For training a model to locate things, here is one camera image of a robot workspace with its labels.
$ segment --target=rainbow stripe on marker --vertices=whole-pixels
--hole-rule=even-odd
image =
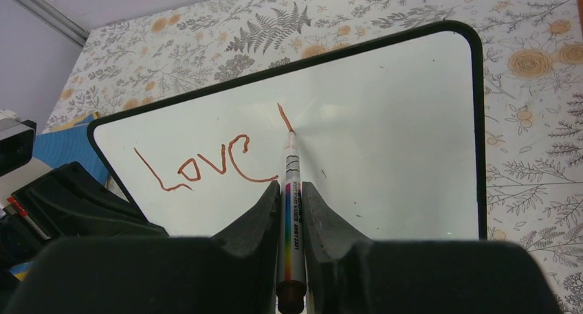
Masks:
[[[285,185],[285,272],[284,280],[292,279],[292,183]]]

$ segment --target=whiteboard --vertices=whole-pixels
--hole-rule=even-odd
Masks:
[[[211,236],[270,179],[283,182],[280,103],[302,181],[362,233],[476,239],[481,63],[473,30],[439,23],[104,117],[89,137],[150,222],[171,236]]]

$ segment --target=floral wallpaper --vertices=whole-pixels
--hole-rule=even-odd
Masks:
[[[521,244],[583,313],[583,40],[576,0],[212,0],[93,30],[47,128],[430,22],[484,51],[491,240]]]

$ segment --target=white board surface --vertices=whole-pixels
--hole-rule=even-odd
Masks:
[[[477,239],[470,45],[455,32],[293,71],[107,124],[93,132],[147,219],[173,236],[210,236],[284,174],[287,129],[303,181],[374,239]],[[243,153],[245,137],[250,140]],[[219,174],[198,154],[221,164]],[[162,180],[165,191],[145,159]],[[200,180],[179,168],[193,158]],[[197,176],[193,163],[183,169]]]

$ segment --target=floral tablecloth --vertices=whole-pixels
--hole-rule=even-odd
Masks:
[[[91,32],[47,128],[418,25],[481,35],[488,234],[583,313],[583,43],[576,0],[212,0]]]

